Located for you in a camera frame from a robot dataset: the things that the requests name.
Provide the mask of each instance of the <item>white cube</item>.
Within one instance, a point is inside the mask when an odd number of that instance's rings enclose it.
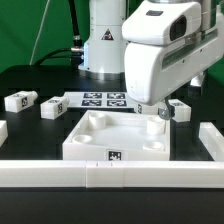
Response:
[[[191,107],[178,99],[169,100],[169,103],[175,108],[173,120],[176,122],[187,122],[191,120]]]
[[[67,111],[69,99],[67,97],[53,97],[41,104],[41,118],[54,120]]]
[[[6,121],[0,121],[0,147],[8,137],[7,123]]]
[[[20,91],[13,95],[7,96],[5,100],[5,110],[9,112],[18,113],[34,104],[34,100],[37,98],[35,91],[26,92]]]

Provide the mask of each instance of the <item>green background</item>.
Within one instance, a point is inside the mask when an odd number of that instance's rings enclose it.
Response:
[[[132,13],[142,0],[130,0]],[[0,0],[0,72],[14,65],[29,64],[47,0]],[[89,36],[89,0],[75,0],[81,38]],[[72,25],[67,0],[51,0],[34,62],[47,53],[72,46]],[[66,64],[68,59],[45,64]],[[224,83],[224,61],[210,69]]]

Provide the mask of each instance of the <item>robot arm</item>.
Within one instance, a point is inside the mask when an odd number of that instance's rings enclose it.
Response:
[[[224,18],[215,0],[145,0],[122,33],[131,42],[125,52],[127,92],[147,105],[164,100],[224,53]]]

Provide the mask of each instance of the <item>marker sticker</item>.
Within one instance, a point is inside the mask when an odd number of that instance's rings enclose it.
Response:
[[[95,107],[95,106],[101,106],[102,101],[101,100],[83,100],[82,106],[84,107]]]
[[[109,29],[107,29],[106,33],[103,35],[102,40],[114,40]]]
[[[125,100],[108,100],[108,107],[127,107],[127,102]]]
[[[109,161],[120,161],[122,160],[122,153],[118,151],[108,151]]]
[[[62,107],[62,103],[58,104],[58,114],[62,113],[63,111],[63,107]]]
[[[102,93],[84,93],[84,97],[83,98],[101,99],[102,98]]]
[[[25,97],[22,99],[22,107],[25,107],[27,105],[28,105],[28,100],[27,100],[27,97]]]

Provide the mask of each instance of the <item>black table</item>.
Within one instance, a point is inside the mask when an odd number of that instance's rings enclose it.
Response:
[[[35,105],[18,114],[5,112],[4,97],[36,91]],[[69,109],[56,120],[40,117],[40,104],[66,91],[125,91],[125,81],[80,77],[69,67],[15,66],[0,75],[0,120],[9,137],[4,160],[60,160],[62,142],[85,113]],[[171,160],[212,160],[198,139],[199,124],[211,121],[223,134],[223,87],[208,76],[199,100],[183,86],[172,98],[192,106],[191,122],[171,121]],[[120,109],[122,112],[133,112]],[[174,188],[1,188],[0,223],[222,223],[224,190]]]

